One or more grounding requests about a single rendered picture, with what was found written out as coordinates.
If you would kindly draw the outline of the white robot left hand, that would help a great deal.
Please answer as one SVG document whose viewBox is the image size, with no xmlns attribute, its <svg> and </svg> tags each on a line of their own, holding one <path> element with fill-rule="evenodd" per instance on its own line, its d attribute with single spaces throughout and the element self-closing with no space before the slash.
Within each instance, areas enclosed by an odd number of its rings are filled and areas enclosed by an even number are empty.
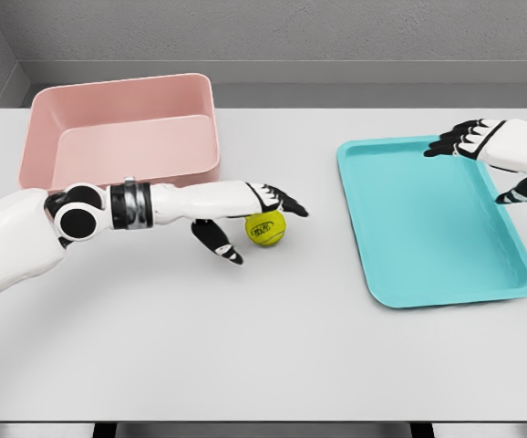
<svg viewBox="0 0 527 438">
<path fill-rule="evenodd" d="M 192 219 L 192 234 L 217 256 L 241 265 L 242 256 L 226 233 L 215 223 L 220 218 L 241 218 L 273 211 L 300 217 L 309 213 L 296 199 L 265 183 L 226 181 L 189 187 L 187 217 Z"/>
</svg>

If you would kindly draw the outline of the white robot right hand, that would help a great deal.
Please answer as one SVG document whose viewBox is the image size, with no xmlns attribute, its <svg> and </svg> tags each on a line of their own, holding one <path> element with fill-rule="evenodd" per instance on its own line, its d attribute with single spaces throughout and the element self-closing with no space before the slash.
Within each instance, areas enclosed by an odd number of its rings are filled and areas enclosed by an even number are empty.
<svg viewBox="0 0 527 438">
<path fill-rule="evenodd" d="M 461 156 L 492 168 L 521 173 L 520 182 L 495 199 L 497 204 L 527 203 L 527 121 L 466 120 L 439 135 L 423 152 L 426 157 Z"/>
</svg>

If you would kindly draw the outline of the yellow tennis ball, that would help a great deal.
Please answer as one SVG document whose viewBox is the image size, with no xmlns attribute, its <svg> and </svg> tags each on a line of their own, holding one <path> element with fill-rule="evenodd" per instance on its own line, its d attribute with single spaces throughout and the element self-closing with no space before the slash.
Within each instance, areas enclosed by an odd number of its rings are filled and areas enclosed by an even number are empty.
<svg viewBox="0 0 527 438">
<path fill-rule="evenodd" d="M 252 214 L 245 218 L 245 233 L 256 245 L 267 247 L 277 244 L 286 231 L 286 221 L 279 211 Z"/>
</svg>

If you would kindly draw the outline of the pink rectangular basket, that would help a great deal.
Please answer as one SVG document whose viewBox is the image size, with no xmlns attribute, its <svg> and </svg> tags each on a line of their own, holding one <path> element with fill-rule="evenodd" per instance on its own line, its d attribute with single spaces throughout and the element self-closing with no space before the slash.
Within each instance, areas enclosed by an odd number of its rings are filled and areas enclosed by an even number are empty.
<svg viewBox="0 0 527 438">
<path fill-rule="evenodd" d="M 220 163 L 206 76 L 130 78 L 38 92 L 18 184 L 50 193 L 127 177 L 185 186 L 219 180 Z"/>
</svg>

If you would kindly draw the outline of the blue rectangular tray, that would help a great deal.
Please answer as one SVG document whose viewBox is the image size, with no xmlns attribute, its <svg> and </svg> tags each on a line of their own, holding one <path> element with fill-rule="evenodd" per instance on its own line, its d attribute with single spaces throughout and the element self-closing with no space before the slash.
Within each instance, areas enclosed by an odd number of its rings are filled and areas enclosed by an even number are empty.
<svg viewBox="0 0 527 438">
<path fill-rule="evenodd" d="M 527 250 L 484 164 L 433 136 L 348 141 L 336 159 L 367 288 L 390 308 L 527 297 Z"/>
</svg>

